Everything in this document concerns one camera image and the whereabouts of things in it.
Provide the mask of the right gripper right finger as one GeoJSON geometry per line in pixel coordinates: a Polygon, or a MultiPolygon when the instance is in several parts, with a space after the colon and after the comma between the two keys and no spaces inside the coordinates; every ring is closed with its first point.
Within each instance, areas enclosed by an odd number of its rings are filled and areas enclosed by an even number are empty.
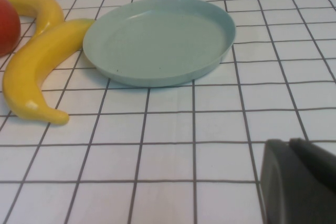
{"type": "Polygon", "coordinates": [[[335,223],[335,155],[300,138],[291,139],[289,146],[311,177],[307,222],[335,223]]]}

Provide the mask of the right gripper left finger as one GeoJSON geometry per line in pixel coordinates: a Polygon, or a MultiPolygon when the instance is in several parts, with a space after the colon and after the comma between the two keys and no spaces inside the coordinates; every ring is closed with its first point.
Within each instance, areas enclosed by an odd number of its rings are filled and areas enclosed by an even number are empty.
{"type": "Polygon", "coordinates": [[[313,223],[313,179],[289,144],[266,142],[260,184],[267,223],[313,223]]]}

